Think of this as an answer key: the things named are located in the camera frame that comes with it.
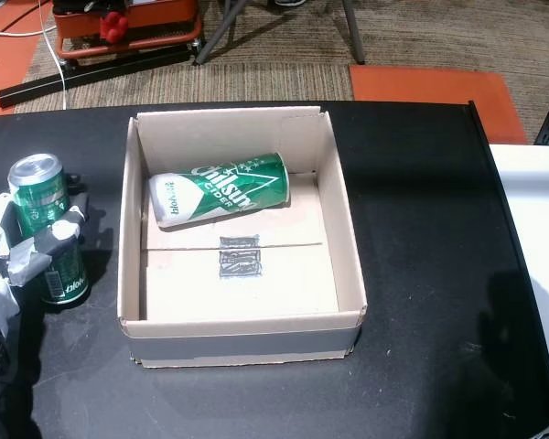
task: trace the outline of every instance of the green can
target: green can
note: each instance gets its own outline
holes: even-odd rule
[[[23,238],[58,220],[70,208],[63,166],[53,154],[34,154],[18,160],[8,173]],[[41,299],[62,305],[82,296],[88,280],[75,242],[61,254],[40,279]]]
[[[289,199],[289,177],[279,154],[159,174],[149,186],[160,227],[268,208]]]

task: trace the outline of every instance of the open cardboard box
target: open cardboard box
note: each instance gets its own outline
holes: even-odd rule
[[[283,207],[168,230],[147,179],[278,152]],[[249,237],[260,273],[221,276],[223,239]],[[118,317],[145,367],[337,359],[353,347],[366,295],[327,113],[276,107],[140,113],[128,126]]]

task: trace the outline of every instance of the carpet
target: carpet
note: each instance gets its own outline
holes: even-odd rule
[[[499,72],[529,141],[549,109],[549,0],[355,0],[369,65]],[[202,0],[206,33],[221,19]],[[352,99],[353,63],[339,0],[281,10],[251,2],[207,65],[180,64],[70,92],[73,108],[151,102]],[[27,80],[55,72],[39,43]],[[60,97],[16,112],[56,110]]]

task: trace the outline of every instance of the black table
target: black table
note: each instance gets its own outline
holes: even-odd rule
[[[45,315],[26,297],[21,378],[5,398],[13,431],[47,439],[518,438],[549,424],[549,361],[533,292],[465,105],[321,102],[369,300],[352,355],[162,370],[129,359],[116,321],[128,118],[243,105],[0,117],[0,191],[18,158],[52,152],[91,192],[82,244],[91,295]]]

